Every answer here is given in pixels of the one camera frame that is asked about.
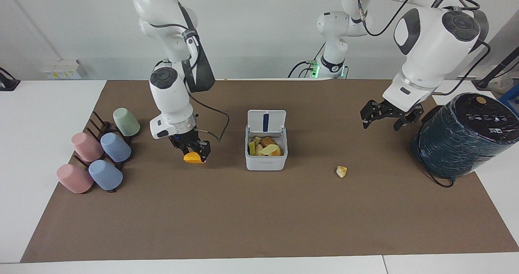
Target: plastic-wrapped cylinder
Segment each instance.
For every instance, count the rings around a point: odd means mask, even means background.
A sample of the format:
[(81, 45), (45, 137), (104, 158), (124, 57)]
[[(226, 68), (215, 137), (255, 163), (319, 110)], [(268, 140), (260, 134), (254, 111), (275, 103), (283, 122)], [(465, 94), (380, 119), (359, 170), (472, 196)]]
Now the plastic-wrapped cylinder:
[(519, 119), (490, 97), (456, 96), (429, 119), (413, 139), (413, 152), (440, 178), (473, 172), (519, 141)]

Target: cup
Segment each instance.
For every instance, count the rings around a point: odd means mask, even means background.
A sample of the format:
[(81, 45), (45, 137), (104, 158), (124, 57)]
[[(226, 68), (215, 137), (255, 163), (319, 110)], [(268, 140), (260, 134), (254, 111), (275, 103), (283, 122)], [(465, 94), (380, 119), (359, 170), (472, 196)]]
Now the cup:
[(56, 172), (56, 176), (65, 188), (76, 194), (88, 191), (94, 183), (86, 169), (70, 163), (62, 165)]
[(122, 172), (104, 160), (91, 163), (88, 172), (99, 187), (106, 191), (117, 188), (122, 182)]
[(101, 146), (104, 152), (116, 163), (127, 160), (131, 155), (130, 146), (114, 133), (106, 133), (103, 135), (103, 137), (101, 137)]
[(125, 137), (133, 137), (141, 130), (141, 124), (126, 108), (119, 108), (114, 111), (114, 122)]
[(104, 153), (103, 147), (97, 139), (84, 132), (74, 135), (71, 143), (79, 157), (84, 161), (98, 160)]

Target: open lid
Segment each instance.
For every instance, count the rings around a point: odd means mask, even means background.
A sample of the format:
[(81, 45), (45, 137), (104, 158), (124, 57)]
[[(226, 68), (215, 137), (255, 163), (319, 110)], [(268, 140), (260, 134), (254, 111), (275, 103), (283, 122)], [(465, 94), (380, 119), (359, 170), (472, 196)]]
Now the open lid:
[(252, 132), (281, 132), (286, 117), (285, 110), (249, 110), (247, 123)]

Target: blue cup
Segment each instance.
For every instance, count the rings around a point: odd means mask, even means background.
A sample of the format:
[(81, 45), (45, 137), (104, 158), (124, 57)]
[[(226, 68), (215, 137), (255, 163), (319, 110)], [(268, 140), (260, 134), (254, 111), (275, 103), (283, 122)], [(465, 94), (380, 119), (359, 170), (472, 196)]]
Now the blue cup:
[(122, 183), (122, 172), (104, 160), (91, 163), (88, 172), (99, 187), (106, 191), (113, 190)]
[(131, 155), (130, 146), (115, 133), (106, 133), (101, 137), (101, 146), (104, 152), (116, 163), (127, 160)]

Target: brown table mat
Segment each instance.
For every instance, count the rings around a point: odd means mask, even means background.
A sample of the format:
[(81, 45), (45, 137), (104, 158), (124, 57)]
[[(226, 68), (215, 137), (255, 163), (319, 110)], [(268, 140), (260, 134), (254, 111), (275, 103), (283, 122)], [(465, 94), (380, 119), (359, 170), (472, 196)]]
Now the brown table mat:
[[(388, 85), (219, 81), (195, 97), (231, 123), (207, 164), (188, 165), (150, 135), (159, 111), (148, 82), (109, 81), (95, 110), (111, 120), (126, 107), (142, 124), (122, 187), (76, 195), (58, 184), (22, 262), (518, 251), (476, 174), (443, 189), (421, 171), (410, 152), (419, 125), (362, 128), (360, 109)], [(219, 134), (225, 117), (193, 106), (199, 127)], [(283, 171), (246, 169), (249, 109), (287, 110)], [(344, 179), (338, 165), (348, 167)]]

